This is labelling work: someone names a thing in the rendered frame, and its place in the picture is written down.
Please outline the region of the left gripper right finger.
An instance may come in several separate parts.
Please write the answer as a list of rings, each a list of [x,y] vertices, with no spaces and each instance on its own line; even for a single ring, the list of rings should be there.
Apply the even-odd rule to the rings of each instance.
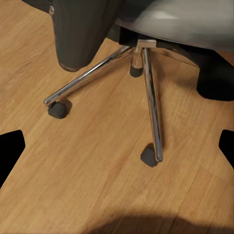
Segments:
[[[219,139],[219,148],[234,168],[234,132],[223,130]]]

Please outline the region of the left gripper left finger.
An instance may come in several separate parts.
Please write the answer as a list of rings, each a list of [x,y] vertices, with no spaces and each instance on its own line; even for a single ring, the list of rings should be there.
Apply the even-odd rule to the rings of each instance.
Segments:
[[[0,135],[0,188],[25,149],[21,130]]]

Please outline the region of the swivel chair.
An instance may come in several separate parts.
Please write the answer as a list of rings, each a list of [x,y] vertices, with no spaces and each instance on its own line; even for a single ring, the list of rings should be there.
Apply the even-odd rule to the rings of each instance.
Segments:
[[[234,66],[216,51],[234,53],[234,0],[23,0],[53,19],[58,63],[76,72],[92,62],[104,39],[124,46],[44,100],[49,115],[61,119],[57,102],[102,71],[131,55],[130,74],[146,86],[154,149],[141,161],[154,168],[163,150],[150,52],[199,68],[202,98],[234,100]]]

